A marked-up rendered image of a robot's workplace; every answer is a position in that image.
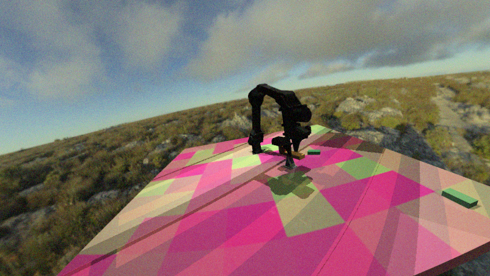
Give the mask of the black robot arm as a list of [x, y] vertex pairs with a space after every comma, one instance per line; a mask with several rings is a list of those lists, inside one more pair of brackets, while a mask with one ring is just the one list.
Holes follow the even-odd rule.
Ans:
[[[309, 122], [312, 116], [307, 104], [301, 104], [293, 91], [280, 90], [267, 84], [258, 84], [256, 88], [248, 94], [249, 102], [252, 106], [252, 130], [250, 131], [248, 144], [252, 146], [252, 154], [263, 153], [260, 143], [263, 142], [264, 133], [260, 129], [261, 105], [264, 102], [263, 97], [268, 95], [275, 99], [281, 107], [283, 122]], [[294, 134], [299, 140], [308, 139], [311, 134], [311, 126], [301, 127], [294, 124], [291, 127], [290, 134]]]

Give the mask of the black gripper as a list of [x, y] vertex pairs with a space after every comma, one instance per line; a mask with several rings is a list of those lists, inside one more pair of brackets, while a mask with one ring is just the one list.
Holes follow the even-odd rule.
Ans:
[[[297, 151], [299, 150], [299, 145], [301, 143], [301, 140], [299, 140], [297, 137], [292, 136], [292, 134], [290, 134], [290, 130], [291, 130], [291, 127], [292, 125], [294, 124], [294, 126], [297, 126], [298, 123], [296, 122], [283, 122], [283, 124], [281, 124], [284, 128], [284, 133], [283, 136], [285, 137], [275, 137], [275, 138], [272, 138], [272, 145], [276, 145], [278, 147], [284, 147], [284, 149], [287, 151], [287, 153], [291, 156], [291, 146], [293, 146], [293, 149], [294, 151]], [[292, 140], [292, 142], [291, 142]]]

